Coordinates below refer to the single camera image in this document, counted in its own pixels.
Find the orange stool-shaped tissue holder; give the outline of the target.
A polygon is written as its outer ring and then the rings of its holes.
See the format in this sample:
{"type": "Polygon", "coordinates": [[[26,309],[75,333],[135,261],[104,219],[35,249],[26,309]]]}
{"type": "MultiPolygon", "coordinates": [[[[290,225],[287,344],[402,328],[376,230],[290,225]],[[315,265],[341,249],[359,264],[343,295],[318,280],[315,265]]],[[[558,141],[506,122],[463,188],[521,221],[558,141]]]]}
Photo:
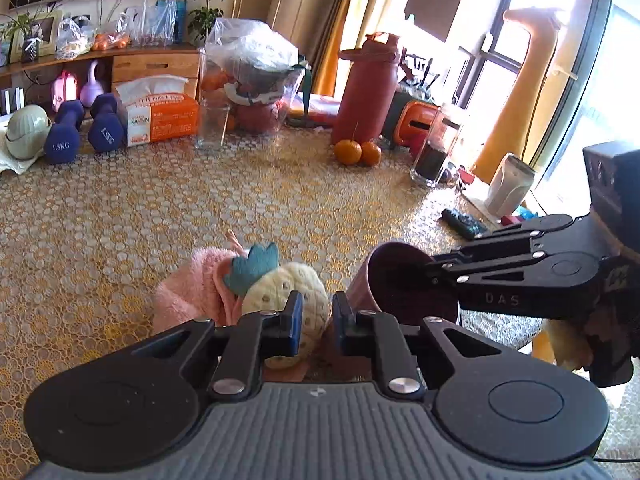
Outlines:
{"type": "Polygon", "coordinates": [[[427,133],[439,112],[439,107],[427,102],[412,100],[402,109],[393,133],[393,140],[399,146],[408,146],[411,139],[427,133]]]}

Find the left blue dumbbell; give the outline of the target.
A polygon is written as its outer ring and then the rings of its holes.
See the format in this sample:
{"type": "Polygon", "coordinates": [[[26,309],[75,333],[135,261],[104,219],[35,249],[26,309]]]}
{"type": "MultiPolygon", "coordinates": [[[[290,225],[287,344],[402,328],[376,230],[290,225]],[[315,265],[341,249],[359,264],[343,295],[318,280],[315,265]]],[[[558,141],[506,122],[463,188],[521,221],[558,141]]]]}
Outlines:
{"type": "Polygon", "coordinates": [[[79,100],[65,101],[55,115],[46,142],[44,158],[51,165],[68,164],[77,156],[80,145],[79,128],[85,109],[79,100]]]}

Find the empty clear drinking glass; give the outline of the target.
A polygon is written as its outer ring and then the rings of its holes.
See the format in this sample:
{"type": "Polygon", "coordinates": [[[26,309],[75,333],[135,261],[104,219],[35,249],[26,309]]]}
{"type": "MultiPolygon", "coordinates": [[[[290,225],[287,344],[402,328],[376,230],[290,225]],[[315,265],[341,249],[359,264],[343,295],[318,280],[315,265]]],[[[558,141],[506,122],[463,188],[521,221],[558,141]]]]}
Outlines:
{"type": "Polygon", "coordinates": [[[200,103],[195,147],[201,151],[219,151],[226,136],[230,106],[203,100],[200,103]]]}

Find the yellow curtain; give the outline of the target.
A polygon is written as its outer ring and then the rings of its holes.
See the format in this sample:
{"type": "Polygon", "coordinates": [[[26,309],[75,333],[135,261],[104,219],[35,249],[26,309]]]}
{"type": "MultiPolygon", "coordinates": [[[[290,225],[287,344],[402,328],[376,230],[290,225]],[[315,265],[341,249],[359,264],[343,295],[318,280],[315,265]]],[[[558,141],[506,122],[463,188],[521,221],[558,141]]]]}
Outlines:
{"type": "Polygon", "coordinates": [[[316,21],[316,36],[308,58],[312,67],[311,92],[314,94],[334,95],[338,52],[351,5],[352,0],[322,1],[320,18],[316,21]]]}

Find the red notebook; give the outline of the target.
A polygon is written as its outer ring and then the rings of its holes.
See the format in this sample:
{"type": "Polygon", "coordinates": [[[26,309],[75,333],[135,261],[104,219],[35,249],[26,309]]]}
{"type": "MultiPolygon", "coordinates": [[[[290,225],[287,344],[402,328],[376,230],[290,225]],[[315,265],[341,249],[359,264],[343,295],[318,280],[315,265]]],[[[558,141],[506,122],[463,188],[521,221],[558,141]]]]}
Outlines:
{"type": "Polygon", "coordinates": [[[521,222],[522,218],[520,216],[514,216],[514,214],[507,214],[506,216],[502,216],[500,219],[502,226],[517,226],[521,222]]]}

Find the orange tangerine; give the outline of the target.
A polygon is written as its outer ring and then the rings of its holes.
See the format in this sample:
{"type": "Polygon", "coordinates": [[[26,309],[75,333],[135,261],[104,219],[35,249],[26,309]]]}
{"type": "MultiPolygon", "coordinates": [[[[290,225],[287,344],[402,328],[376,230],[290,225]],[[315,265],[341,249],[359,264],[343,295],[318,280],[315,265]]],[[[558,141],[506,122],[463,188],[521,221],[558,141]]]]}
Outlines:
{"type": "Polygon", "coordinates": [[[382,160],[382,150],[373,141],[367,141],[360,144],[361,148],[361,157],[360,162],[363,166],[367,167],[375,167],[382,160]]]}
{"type": "Polygon", "coordinates": [[[358,142],[344,139],[334,144],[333,153],[340,164],[354,166],[360,162],[362,148],[358,142]]]}

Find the right orange tangerine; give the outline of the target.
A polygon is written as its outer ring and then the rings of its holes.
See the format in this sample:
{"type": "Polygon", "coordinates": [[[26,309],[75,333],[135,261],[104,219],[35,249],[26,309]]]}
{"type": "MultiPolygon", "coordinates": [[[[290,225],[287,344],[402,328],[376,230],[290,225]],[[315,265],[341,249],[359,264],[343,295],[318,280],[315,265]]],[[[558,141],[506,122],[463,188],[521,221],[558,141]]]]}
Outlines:
{"type": "Polygon", "coordinates": [[[382,150],[373,141],[367,141],[360,144],[361,148],[361,157],[360,162],[363,166],[367,167],[375,167],[382,160],[382,150]]]}

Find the left orange tangerine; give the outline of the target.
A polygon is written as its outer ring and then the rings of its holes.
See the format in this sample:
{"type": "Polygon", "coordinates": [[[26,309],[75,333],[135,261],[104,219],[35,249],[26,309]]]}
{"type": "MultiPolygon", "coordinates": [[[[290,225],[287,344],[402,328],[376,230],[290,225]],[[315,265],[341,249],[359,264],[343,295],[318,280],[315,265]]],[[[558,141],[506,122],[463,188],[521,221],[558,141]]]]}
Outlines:
{"type": "Polygon", "coordinates": [[[340,164],[354,166],[360,162],[362,148],[358,142],[344,139],[334,144],[333,153],[340,164]]]}

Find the black tv remote control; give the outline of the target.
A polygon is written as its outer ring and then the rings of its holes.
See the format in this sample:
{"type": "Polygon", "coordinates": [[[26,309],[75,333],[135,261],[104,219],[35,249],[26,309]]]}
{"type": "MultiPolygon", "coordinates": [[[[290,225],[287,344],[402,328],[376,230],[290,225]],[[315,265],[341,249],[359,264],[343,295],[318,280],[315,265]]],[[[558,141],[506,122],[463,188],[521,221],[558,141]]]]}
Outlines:
{"type": "Polygon", "coordinates": [[[476,240],[489,232],[480,220],[457,209],[444,209],[442,211],[442,221],[465,240],[476,240]]]}

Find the glass jar with dark contents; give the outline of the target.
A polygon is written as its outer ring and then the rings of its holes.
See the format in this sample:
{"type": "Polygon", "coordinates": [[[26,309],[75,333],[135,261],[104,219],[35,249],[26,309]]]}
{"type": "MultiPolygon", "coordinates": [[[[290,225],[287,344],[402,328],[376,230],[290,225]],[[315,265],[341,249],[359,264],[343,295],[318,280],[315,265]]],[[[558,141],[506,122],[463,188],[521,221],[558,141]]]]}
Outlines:
{"type": "Polygon", "coordinates": [[[454,104],[439,109],[411,167],[413,182],[429,188],[434,188],[439,182],[459,139],[465,116],[466,110],[454,104]]]}

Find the pink pineapple hand towel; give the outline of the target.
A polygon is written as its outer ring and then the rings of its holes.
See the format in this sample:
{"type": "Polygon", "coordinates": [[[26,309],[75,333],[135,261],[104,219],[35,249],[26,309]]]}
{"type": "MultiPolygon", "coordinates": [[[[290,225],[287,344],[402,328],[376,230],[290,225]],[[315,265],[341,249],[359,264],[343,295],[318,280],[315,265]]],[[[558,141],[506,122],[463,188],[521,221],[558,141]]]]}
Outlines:
{"type": "Polygon", "coordinates": [[[264,377],[300,382],[331,319],[322,281],[305,263],[282,263],[276,243],[246,249],[231,231],[226,237],[227,248],[195,249],[189,261],[160,282],[153,297],[153,332],[194,318],[210,318],[218,326],[234,325],[247,313],[283,310],[290,292],[296,290],[303,298],[298,351],[292,358],[267,360],[264,377]]]}

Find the mauve plastic cup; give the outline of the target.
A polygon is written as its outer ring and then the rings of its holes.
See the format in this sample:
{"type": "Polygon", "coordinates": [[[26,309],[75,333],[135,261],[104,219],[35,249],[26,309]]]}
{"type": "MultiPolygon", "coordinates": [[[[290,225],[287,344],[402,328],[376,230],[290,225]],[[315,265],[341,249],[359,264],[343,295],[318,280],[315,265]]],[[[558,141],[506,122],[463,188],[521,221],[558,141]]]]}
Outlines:
{"type": "Polygon", "coordinates": [[[424,272],[431,262],[429,255],[410,244],[378,245],[346,290],[352,310],[382,311],[405,325],[418,326],[428,316],[459,324],[458,300],[438,289],[424,272]]]}

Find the orange white tissue box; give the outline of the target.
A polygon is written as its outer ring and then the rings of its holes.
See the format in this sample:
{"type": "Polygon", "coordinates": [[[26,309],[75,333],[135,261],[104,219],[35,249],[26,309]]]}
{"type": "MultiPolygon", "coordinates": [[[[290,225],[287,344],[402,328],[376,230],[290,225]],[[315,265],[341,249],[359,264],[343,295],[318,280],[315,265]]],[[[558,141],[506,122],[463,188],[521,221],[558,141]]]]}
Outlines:
{"type": "Polygon", "coordinates": [[[190,83],[180,76],[157,75],[116,84],[117,114],[127,148],[196,133],[200,104],[190,83]]]}

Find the yellow giraffe plush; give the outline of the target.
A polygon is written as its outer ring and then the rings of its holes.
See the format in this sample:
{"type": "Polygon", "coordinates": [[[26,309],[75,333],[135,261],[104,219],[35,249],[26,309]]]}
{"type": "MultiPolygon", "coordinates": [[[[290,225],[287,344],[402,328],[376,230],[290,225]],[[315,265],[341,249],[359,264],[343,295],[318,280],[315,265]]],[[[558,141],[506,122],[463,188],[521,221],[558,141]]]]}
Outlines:
{"type": "Polygon", "coordinates": [[[560,31],[560,22],[551,9],[509,9],[504,11],[503,19],[520,25],[528,33],[529,42],[510,96],[472,168],[472,173],[485,183],[491,181],[506,154],[524,155],[560,31]]]}

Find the framed photo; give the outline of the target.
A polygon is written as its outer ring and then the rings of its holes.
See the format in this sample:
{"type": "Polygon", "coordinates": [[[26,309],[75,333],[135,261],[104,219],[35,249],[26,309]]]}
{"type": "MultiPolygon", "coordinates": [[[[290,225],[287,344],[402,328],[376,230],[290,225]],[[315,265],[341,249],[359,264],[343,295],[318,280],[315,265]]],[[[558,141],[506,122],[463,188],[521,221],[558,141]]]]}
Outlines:
{"type": "Polygon", "coordinates": [[[61,21],[62,12],[58,10],[11,16],[4,30],[6,39],[11,40],[10,62],[32,62],[54,55],[61,21]]]}

